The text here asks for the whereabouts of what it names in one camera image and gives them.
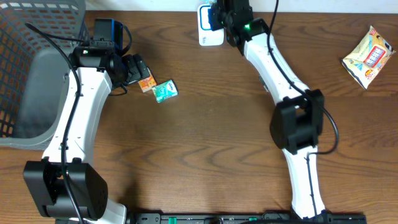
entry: small packet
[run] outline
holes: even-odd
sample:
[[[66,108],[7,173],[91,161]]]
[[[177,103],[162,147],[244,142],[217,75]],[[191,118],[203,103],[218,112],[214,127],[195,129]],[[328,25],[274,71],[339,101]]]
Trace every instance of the small packet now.
[[[154,92],[158,103],[161,103],[170,97],[178,95],[178,91],[174,85],[173,80],[169,80],[163,84],[153,87],[152,91]]]
[[[151,90],[152,87],[156,86],[156,81],[155,81],[155,78],[152,75],[152,72],[150,71],[149,68],[147,68],[147,69],[148,69],[148,72],[149,72],[149,77],[138,82],[138,84],[141,87],[141,90],[142,90],[143,93]]]
[[[366,90],[396,51],[371,26],[358,46],[341,62]]]

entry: wooden surface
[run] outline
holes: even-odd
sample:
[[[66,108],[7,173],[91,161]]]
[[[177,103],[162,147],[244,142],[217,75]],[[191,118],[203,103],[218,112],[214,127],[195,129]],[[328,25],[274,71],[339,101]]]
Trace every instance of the wooden surface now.
[[[271,14],[256,14],[269,21]],[[87,12],[127,25],[158,83],[180,95],[158,104],[137,85],[107,99],[95,169],[109,196],[133,207],[180,212],[262,213],[290,207],[286,160],[269,133],[272,99],[237,49],[200,47],[197,16],[184,12]],[[372,24],[398,48],[398,15],[279,14],[274,36],[297,76],[326,96],[340,128],[338,152],[318,159],[320,191],[333,212],[398,222],[398,55],[364,91],[341,66]],[[320,150],[333,142],[330,125]],[[22,179],[41,152],[0,149],[0,223],[53,223],[39,216]]]

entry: laundry basket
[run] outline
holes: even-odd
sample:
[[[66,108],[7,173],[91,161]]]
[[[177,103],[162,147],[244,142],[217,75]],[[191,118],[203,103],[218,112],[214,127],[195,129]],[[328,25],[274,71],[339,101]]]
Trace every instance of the laundry basket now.
[[[29,30],[88,40],[84,0],[0,0],[0,146],[44,150],[66,100],[69,67]],[[68,55],[74,42],[53,40]]]

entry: teal packet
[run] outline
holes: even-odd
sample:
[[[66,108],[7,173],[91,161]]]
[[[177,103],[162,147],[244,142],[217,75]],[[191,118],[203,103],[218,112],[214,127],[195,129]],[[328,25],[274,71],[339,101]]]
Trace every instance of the teal packet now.
[[[158,103],[161,103],[166,99],[169,99],[170,97],[178,95],[178,91],[174,85],[173,80],[169,80],[163,84],[152,87],[152,91],[154,92],[156,96],[156,101]]]

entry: tabletop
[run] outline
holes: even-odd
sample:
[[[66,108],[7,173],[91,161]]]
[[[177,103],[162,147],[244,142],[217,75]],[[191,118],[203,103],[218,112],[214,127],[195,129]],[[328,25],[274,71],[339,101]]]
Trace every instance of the tabletop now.
[[[269,132],[274,103],[237,48],[201,47],[194,12],[89,11],[91,32],[96,17],[127,25],[130,54],[141,54],[158,83],[173,80],[179,90],[160,104],[138,85],[107,99],[95,169],[111,199],[164,213],[290,208],[289,170]],[[398,222],[398,55],[367,91],[340,59],[370,25],[398,48],[396,21],[392,14],[280,13],[274,26],[281,54],[304,83],[321,89],[340,129],[338,150],[317,160],[323,202],[332,212],[363,212],[368,223]],[[333,140],[325,120],[320,150]],[[0,149],[0,223],[53,223],[39,215],[22,178],[26,161],[41,155]]]

